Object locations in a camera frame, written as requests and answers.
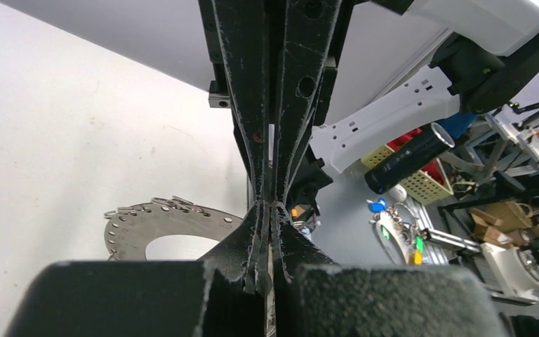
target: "black can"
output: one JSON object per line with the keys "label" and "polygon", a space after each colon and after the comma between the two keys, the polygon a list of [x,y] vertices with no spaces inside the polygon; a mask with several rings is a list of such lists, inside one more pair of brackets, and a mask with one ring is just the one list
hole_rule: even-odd
{"label": "black can", "polygon": [[364,179],[375,193],[386,193],[404,178],[411,176],[454,146],[455,142],[449,133],[437,123],[431,123],[367,172]]}

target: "white ball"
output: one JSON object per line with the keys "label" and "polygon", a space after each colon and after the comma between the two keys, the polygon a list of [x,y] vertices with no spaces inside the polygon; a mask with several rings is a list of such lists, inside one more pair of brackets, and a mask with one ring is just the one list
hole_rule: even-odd
{"label": "white ball", "polygon": [[406,198],[408,197],[406,189],[400,185],[395,185],[394,187],[392,187],[392,189],[390,190],[390,195],[397,202],[404,202],[404,200],[406,200]]}

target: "blue clip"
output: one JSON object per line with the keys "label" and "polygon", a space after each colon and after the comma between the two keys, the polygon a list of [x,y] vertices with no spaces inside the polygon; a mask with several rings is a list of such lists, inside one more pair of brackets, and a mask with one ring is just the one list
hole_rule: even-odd
{"label": "blue clip", "polygon": [[372,202],[368,205],[369,211],[373,213],[381,213],[385,211],[385,207],[387,207],[387,201],[383,198],[379,198],[377,202]]}

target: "yellow plastic basket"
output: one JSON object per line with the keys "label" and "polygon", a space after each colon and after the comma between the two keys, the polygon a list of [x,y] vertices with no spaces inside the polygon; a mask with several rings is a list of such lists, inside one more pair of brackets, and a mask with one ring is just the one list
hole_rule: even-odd
{"label": "yellow plastic basket", "polygon": [[[362,157],[361,162],[372,169],[392,153],[394,153],[394,150],[392,150],[391,147],[383,145],[372,153]],[[415,172],[412,176],[409,176],[400,182],[400,185],[404,186],[408,195],[423,205],[428,205],[453,195],[453,190],[451,189],[447,175],[443,171],[443,166],[441,166],[439,159],[436,159],[436,161],[439,170],[441,171],[441,175],[445,179],[445,186],[439,184],[435,179],[431,178],[423,171]]]}

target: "red cloth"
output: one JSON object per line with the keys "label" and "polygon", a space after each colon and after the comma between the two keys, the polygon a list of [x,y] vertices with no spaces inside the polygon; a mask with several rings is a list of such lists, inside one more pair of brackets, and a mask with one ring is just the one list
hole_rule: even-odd
{"label": "red cloth", "polygon": [[[420,128],[415,128],[414,130],[392,140],[387,144],[387,146],[391,147],[392,150],[397,151],[400,147],[402,147],[402,145],[409,142],[410,139],[414,138],[414,136],[418,135],[420,132]],[[445,179],[441,175],[441,172],[439,172],[437,161],[431,161],[425,167],[423,167],[422,170],[428,173],[428,175],[435,179],[439,184],[445,185]]]}

